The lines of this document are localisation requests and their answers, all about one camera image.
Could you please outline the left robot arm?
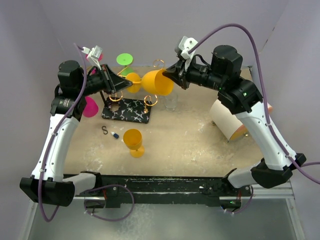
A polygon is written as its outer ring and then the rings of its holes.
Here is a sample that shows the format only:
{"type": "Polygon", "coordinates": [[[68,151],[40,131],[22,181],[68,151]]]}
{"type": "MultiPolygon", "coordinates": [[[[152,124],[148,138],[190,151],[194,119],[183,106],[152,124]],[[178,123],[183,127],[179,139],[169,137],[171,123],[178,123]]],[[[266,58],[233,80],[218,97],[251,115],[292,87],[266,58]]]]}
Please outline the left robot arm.
{"type": "Polygon", "coordinates": [[[78,127],[86,96],[104,91],[118,93],[133,83],[114,73],[108,65],[86,71],[75,60],[58,67],[59,84],[51,102],[50,125],[40,158],[30,177],[20,180],[20,189],[35,203],[67,207],[74,196],[87,191],[98,196],[103,191],[99,173],[84,171],[64,179],[64,166],[72,136],[78,127]]]}

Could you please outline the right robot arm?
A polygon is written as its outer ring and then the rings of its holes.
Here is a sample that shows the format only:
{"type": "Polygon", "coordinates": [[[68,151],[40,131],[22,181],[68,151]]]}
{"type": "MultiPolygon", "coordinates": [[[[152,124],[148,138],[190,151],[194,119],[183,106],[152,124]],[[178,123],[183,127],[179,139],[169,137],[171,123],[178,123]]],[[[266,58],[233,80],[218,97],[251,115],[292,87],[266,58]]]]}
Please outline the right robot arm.
{"type": "Polygon", "coordinates": [[[281,149],[270,131],[272,120],[267,118],[263,96],[257,86],[240,76],[243,57],[230,45],[214,48],[211,64],[198,64],[192,60],[185,69],[186,60],[179,60],[163,75],[186,90],[196,84],[216,90],[218,100],[246,127],[262,152],[263,158],[256,165],[233,169],[225,177],[222,190],[228,196],[235,195],[241,187],[258,184],[270,189],[286,183],[293,170],[303,165],[306,156],[296,153],[283,138],[281,149]]]}

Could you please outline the orange wine glass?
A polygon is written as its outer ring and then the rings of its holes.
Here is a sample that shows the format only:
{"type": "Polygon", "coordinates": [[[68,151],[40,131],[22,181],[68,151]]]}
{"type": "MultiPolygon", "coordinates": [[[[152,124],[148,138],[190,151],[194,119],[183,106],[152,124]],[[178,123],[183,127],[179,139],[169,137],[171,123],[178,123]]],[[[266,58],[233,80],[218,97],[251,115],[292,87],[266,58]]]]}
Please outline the orange wine glass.
{"type": "Polygon", "coordinates": [[[129,93],[137,93],[144,89],[152,95],[167,96],[174,89],[174,82],[164,76],[165,69],[152,70],[147,72],[142,78],[135,73],[129,73],[125,79],[132,82],[132,86],[127,88],[129,93]]]}
{"type": "Polygon", "coordinates": [[[139,130],[134,128],[127,130],[123,135],[123,141],[132,157],[140,158],[144,155],[143,137],[139,130]]]}

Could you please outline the green wine glass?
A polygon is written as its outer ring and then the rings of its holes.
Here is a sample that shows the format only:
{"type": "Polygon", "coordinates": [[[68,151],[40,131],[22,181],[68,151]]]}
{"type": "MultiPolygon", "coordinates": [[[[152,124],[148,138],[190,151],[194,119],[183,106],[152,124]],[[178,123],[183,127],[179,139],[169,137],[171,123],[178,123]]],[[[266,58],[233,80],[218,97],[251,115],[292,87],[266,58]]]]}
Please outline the green wine glass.
{"type": "Polygon", "coordinates": [[[117,56],[116,62],[123,66],[123,69],[118,73],[119,76],[126,77],[128,74],[133,73],[134,70],[131,68],[134,58],[129,53],[121,53],[117,56]]]}

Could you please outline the gold wine glass rack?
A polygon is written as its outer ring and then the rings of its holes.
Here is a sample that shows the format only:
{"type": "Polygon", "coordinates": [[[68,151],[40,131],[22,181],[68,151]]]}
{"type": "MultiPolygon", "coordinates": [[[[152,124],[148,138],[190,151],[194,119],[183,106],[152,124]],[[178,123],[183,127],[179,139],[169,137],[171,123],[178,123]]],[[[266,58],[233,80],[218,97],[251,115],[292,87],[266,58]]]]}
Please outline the gold wine glass rack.
{"type": "MultiPolygon", "coordinates": [[[[129,80],[133,85],[127,88],[127,91],[137,93],[142,86],[142,79],[137,73],[133,72],[130,63],[122,63],[121,65],[123,69],[117,75],[123,78],[130,77],[129,80]]],[[[123,96],[115,96],[114,98],[108,96],[105,98],[102,92],[100,92],[100,96],[104,103],[101,114],[103,119],[143,124],[149,122],[151,108],[154,105],[151,100],[147,100],[147,98],[152,98],[150,95],[146,95],[144,100],[129,99],[123,96]]]]}

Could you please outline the pink wine glass front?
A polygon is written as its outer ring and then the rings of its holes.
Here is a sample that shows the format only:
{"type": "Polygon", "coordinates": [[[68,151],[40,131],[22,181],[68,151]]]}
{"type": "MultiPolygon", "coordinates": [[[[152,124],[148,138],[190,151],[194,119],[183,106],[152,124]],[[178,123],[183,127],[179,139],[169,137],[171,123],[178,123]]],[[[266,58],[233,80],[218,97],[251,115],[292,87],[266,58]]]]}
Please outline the pink wine glass front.
{"type": "Polygon", "coordinates": [[[82,112],[82,115],[86,118],[92,118],[98,113],[99,107],[96,101],[90,96],[86,96],[85,101],[86,101],[86,106],[82,112]]]}

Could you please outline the pink wine glass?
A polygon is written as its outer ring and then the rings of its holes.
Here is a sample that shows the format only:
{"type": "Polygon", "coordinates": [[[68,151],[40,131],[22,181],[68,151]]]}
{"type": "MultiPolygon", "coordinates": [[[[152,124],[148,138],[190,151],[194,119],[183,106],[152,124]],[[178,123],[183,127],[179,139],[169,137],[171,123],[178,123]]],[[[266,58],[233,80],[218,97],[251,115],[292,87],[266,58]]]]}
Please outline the pink wine glass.
{"type": "Polygon", "coordinates": [[[86,101],[86,106],[82,112],[82,115],[86,118],[92,118],[98,113],[99,107],[96,101],[90,96],[86,96],[85,101],[86,101]]]}
{"type": "Polygon", "coordinates": [[[99,71],[102,70],[100,60],[103,58],[103,53],[101,53],[99,56],[94,56],[92,54],[87,54],[86,59],[89,61],[89,63],[93,66],[96,67],[99,71]]]}

